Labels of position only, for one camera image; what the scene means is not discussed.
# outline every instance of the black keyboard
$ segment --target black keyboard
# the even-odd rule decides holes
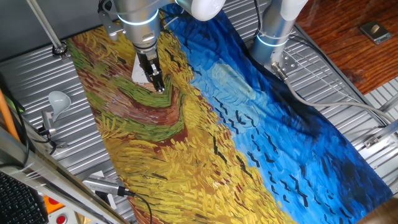
[[[46,223],[33,193],[25,184],[0,172],[0,223]]]

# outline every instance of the van gogh painting print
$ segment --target van gogh painting print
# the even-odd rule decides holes
[[[356,223],[392,197],[332,124],[251,62],[223,12],[168,28],[164,94],[132,82],[122,34],[112,42],[100,27],[68,40],[116,172],[153,223]],[[149,223],[146,205],[130,202]]]

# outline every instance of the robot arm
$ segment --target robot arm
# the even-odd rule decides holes
[[[272,0],[262,13],[260,34],[250,48],[252,57],[271,71],[284,63],[283,50],[297,16],[308,0]]]
[[[207,21],[221,10],[225,0],[113,0],[121,21],[121,26],[111,22],[108,11],[110,1],[101,1],[98,14],[109,38],[118,39],[118,32],[122,31],[127,40],[131,41],[137,52],[142,69],[149,82],[153,83],[156,91],[164,91],[162,70],[157,54],[157,38],[160,35],[159,8],[170,3],[177,3],[194,18]]]

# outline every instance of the metal bracket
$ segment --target metal bracket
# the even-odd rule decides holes
[[[282,61],[283,63],[281,63],[280,66],[282,67],[282,71],[285,73],[293,72],[299,66],[294,58],[287,55],[285,52],[282,53]]]
[[[384,129],[380,130],[378,133],[374,134],[370,138],[368,138],[364,143],[367,148],[372,147],[373,145],[381,142],[385,138],[388,138],[391,134],[394,134],[398,131],[398,120],[386,126]]]
[[[118,40],[118,32],[122,31],[123,28],[121,25],[114,24],[105,11],[100,11],[98,13],[99,19],[101,20],[102,25],[104,25],[105,31],[108,34],[109,38],[112,41]]]

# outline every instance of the wooden table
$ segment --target wooden table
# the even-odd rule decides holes
[[[392,39],[374,44],[359,29],[371,21]],[[398,0],[309,0],[298,23],[362,94],[398,77]]]

